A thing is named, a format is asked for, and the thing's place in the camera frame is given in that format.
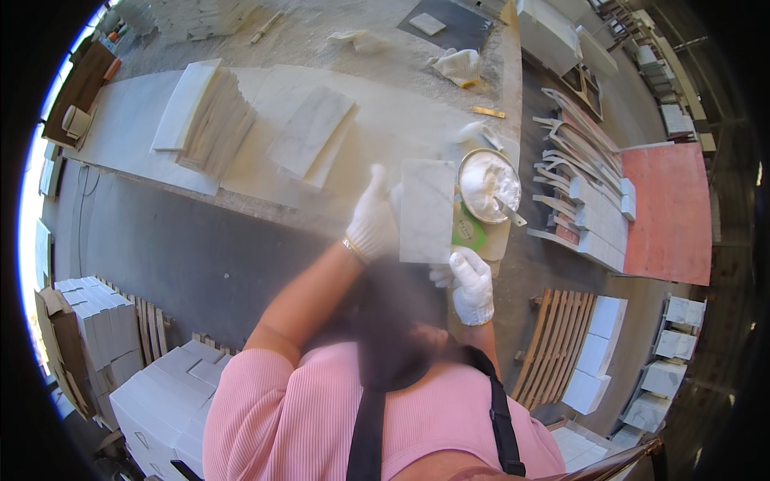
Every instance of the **black apron strap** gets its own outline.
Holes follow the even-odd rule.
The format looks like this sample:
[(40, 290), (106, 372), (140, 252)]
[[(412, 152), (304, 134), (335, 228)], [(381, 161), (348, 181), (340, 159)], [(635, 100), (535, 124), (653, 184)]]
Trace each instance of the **black apron strap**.
[(492, 385), (492, 407), (489, 410), (489, 417), (492, 419), (497, 458), (505, 473), (526, 476), (527, 469), (519, 457), (519, 445), (511, 424), (508, 396), (505, 394), (503, 383), (497, 378), (492, 361), (481, 349), (460, 344), (447, 346), (441, 357), (472, 366), (489, 377)]
[(346, 479), (380, 481), (383, 465), (385, 393), (364, 388), (358, 405)]

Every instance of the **black cable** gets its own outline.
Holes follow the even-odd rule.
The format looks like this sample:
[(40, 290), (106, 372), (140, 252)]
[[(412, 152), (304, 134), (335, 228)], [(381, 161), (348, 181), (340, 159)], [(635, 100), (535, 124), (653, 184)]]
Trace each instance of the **black cable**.
[[(80, 174), (83, 172), (83, 168), (86, 168), (85, 171), (85, 184), (83, 185), (83, 191), (80, 192)], [(99, 175), (96, 177), (96, 182), (94, 183), (93, 188), (91, 189), (91, 192), (85, 193), (85, 187), (89, 184), (89, 172), (91, 172), (91, 166), (86, 164), (80, 165), (80, 170), (78, 171), (78, 185), (76, 191), (80, 194), (80, 208), (78, 211), (78, 277), (83, 277), (83, 267), (82, 267), (82, 255), (81, 255), (81, 248), (80, 248), (80, 239), (81, 239), (81, 227), (83, 222), (83, 202), (85, 201), (85, 198), (94, 193), (96, 190), (96, 186), (99, 184), (99, 180), (102, 178), (102, 173), (99, 172)], [(72, 214), (74, 216), (75, 214), (75, 205), (72, 205)]]

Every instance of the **white cotton glove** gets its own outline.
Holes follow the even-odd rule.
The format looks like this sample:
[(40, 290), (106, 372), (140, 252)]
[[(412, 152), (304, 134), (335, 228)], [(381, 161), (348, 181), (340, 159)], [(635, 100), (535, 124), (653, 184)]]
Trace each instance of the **white cotton glove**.
[(479, 326), (492, 319), (492, 270), (481, 257), (467, 247), (452, 246), (449, 268), (431, 266), (430, 280), (437, 287), (454, 286), (454, 310), (466, 326)]
[(364, 262), (398, 249), (398, 228), (390, 207), (385, 168), (380, 164), (372, 165), (372, 182), (359, 199), (345, 235)]

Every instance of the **pink ribbed shirt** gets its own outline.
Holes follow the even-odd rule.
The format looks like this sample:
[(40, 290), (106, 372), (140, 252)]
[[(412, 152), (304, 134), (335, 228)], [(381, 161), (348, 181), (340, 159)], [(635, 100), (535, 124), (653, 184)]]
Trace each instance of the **pink ribbed shirt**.
[[(294, 369), (280, 354), (248, 349), (227, 364), (206, 420), (203, 472), (220, 479), (345, 479), (361, 400), (356, 345), (308, 352)], [(489, 379), (469, 366), (434, 365), (387, 394), (382, 479), (444, 449), (500, 469), (489, 418)], [(564, 472), (556, 441), (508, 399), (527, 477)]]

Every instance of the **concrete floor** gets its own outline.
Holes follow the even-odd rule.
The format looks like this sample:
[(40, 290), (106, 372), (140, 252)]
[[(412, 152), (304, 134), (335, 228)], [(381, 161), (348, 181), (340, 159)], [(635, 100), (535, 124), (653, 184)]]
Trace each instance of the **concrete floor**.
[[(655, 101), (633, 63), (621, 51), (614, 57), (621, 73), (603, 84), (601, 127), (621, 147), (665, 140)], [(519, 171), (525, 199), (543, 193), (542, 184), (529, 180), (534, 176), (532, 164), (546, 148), (544, 131), (531, 119), (548, 117), (554, 107), (542, 86), (554, 83), (525, 64)], [(525, 200), (521, 214), (541, 229), (548, 211), (539, 202)], [(176, 319), (168, 334), (171, 346), (186, 342), (192, 332), (205, 332), (226, 346), (242, 348), (270, 300), (328, 243), (117, 175), (100, 175), (76, 162), (65, 166), (58, 203), (46, 201), (43, 220), (55, 240), (55, 279), (99, 274), (155, 303)], [(509, 388), (520, 369), (514, 355), (527, 349), (534, 328), (536, 312), (528, 299), (546, 287), (629, 299), (617, 347), (623, 355), (616, 356), (609, 372), (613, 382), (600, 409), (580, 419), (606, 436), (647, 359), (665, 293), (686, 286), (609, 277), (579, 255), (513, 228), (494, 282), (497, 353)], [(456, 328), (451, 313), (450, 330)], [(572, 417), (574, 411), (563, 403), (533, 411), (546, 424), (562, 415)]]

